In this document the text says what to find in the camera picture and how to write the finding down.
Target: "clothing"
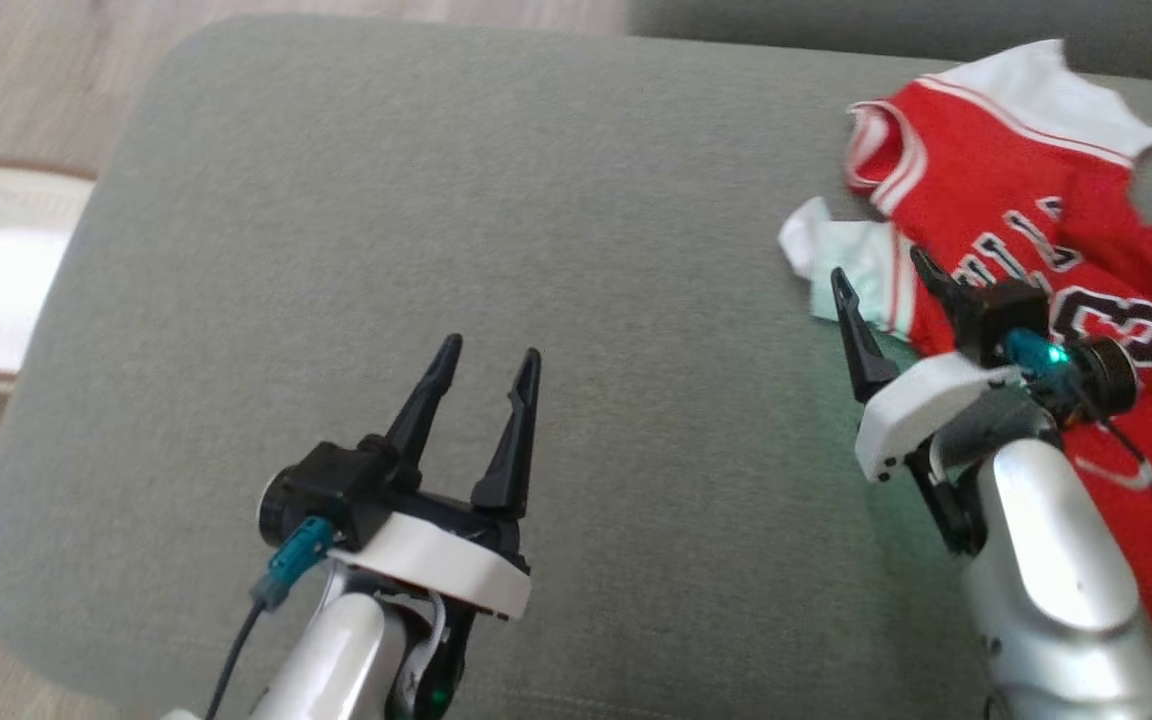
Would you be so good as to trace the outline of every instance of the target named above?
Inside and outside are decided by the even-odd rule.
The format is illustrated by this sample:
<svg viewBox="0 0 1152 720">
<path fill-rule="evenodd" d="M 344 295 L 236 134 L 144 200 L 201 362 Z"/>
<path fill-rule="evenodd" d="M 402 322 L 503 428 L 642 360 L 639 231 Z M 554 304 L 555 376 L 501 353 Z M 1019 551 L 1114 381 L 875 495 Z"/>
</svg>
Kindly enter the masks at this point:
<svg viewBox="0 0 1152 720">
<path fill-rule="evenodd" d="M 1152 127 L 1069 73 L 1060 41 L 919 77 L 851 114 L 846 182 L 890 222 L 832 222 L 819 199 L 787 220 L 782 247 L 812 279 L 813 313 L 832 318 L 828 273 L 842 266 L 865 319 L 933 355 L 954 336 L 914 273 L 911 242 L 960 281 L 1028 279 L 1051 296 L 1053 338 L 1106 334 L 1132 356 L 1139 401 L 1116 422 L 1152 462 L 1152 227 L 1128 196 Z M 1152 498 L 1111 482 L 1137 465 L 1094 425 L 1066 441 L 1152 615 Z"/>
</svg>

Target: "number 3 on jersey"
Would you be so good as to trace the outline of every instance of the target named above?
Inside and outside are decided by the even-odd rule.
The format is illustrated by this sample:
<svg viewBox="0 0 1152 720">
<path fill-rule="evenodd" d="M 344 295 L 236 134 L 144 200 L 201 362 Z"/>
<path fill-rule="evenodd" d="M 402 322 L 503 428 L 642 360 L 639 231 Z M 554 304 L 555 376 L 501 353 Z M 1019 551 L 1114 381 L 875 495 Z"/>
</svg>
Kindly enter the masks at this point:
<svg viewBox="0 0 1152 720">
<path fill-rule="evenodd" d="M 1152 367 L 1152 302 L 1070 286 L 1052 300 L 1052 334 L 1114 338 L 1140 367 Z"/>
</svg>

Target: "wooden floor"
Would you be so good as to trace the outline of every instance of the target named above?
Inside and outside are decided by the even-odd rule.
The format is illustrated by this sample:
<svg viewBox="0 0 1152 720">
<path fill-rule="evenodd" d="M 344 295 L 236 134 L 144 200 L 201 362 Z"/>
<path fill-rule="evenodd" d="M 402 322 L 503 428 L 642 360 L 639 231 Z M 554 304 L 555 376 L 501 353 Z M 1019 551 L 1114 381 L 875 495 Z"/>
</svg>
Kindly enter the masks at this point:
<svg viewBox="0 0 1152 720">
<path fill-rule="evenodd" d="M 599 35 L 627 28 L 621 0 L 0 0 L 0 156 L 99 172 L 166 51 L 230 15 L 294 12 Z M 3 406 L 0 397 L 0 418 Z M 47 684 L 0 646 L 0 717 L 127 714 Z"/>
</svg>

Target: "teal cable connector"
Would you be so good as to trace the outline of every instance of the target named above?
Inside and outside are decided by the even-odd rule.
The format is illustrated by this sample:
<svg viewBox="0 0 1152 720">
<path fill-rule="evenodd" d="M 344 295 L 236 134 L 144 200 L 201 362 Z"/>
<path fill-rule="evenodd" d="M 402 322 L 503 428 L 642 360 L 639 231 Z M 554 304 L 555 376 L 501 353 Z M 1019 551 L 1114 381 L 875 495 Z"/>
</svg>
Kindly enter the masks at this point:
<svg viewBox="0 0 1152 720">
<path fill-rule="evenodd" d="M 287 600 L 291 585 L 308 569 L 314 568 L 328 555 L 334 543 L 332 524 L 324 518 L 308 518 L 301 523 L 283 541 L 273 558 L 270 558 L 270 570 L 265 577 L 252 585 L 253 601 L 264 601 L 265 609 L 273 612 Z"/>
</svg>

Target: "red jersey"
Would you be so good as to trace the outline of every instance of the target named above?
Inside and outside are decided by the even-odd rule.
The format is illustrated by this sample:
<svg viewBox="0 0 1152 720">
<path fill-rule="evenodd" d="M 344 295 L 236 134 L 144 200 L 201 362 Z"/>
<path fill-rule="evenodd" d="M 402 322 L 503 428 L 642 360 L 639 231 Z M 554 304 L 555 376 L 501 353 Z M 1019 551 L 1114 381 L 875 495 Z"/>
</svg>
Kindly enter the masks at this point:
<svg viewBox="0 0 1152 720">
<path fill-rule="evenodd" d="M 813 279 L 814 313 L 833 316 L 841 265 L 861 312 L 916 350 L 952 350 L 950 325 L 914 273 L 909 242 L 969 283 L 1024 278 L 1051 296 L 1053 336 L 1115 338 L 1137 365 L 1139 401 L 1117 424 L 1152 464 L 1152 227 L 1128 190 L 1152 128 L 1119 94 L 1064 68 L 1060 41 L 1037 41 L 915 79 L 861 103 L 846 182 L 890 223 L 833 223 L 821 200 L 788 220 L 782 245 Z M 1112 482 L 1132 456 L 1105 430 L 1066 437 L 1152 616 L 1152 498 Z"/>
</svg>

